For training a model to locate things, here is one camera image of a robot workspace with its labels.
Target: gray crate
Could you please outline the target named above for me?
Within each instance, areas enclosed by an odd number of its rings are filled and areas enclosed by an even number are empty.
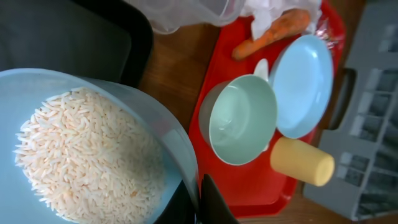
[[[368,1],[346,67],[356,71],[350,102],[319,146],[336,170],[304,196],[358,221],[398,211],[398,1]]]

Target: yellow object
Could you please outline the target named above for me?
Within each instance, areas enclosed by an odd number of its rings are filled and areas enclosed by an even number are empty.
[[[271,152],[271,167],[277,172],[320,187],[332,177],[335,160],[305,142],[282,137]]]

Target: wooden surface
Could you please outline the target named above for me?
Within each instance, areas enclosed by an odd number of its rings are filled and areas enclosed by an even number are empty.
[[[343,18],[347,27],[344,63],[355,28],[359,21],[364,0],[330,0]],[[211,25],[184,27],[171,35],[156,35],[152,58],[142,79],[140,89],[165,105],[188,130],[190,118],[205,77],[213,48],[220,29]],[[338,93],[338,75],[334,93]],[[328,109],[321,128],[327,123],[333,109]],[[391,223],[391,218],[371,223]],[[302,184],[297,187],[294,198],[287,208],[276,217],[241,220],[242,223],[351,223],[349,220],[303,198]]]

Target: rice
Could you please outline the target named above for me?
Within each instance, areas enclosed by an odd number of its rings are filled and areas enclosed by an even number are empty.
[[[165,189],[156,140],[87,88],[42,104],[16,134],[14,151],[39,201],[75,223],[144,223]]]

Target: cup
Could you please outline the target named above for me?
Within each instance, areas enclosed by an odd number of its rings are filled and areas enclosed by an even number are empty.
[[[271,167],[289,177],[320,187],[331,179],[335,160],[305,142],[281,137],[272,149]]]
[[[223,162],[243,165],[267,149],[277,121],[276,97],[267,80],[263,59],[254,75],[220,83],[203,100],[200,131]]]

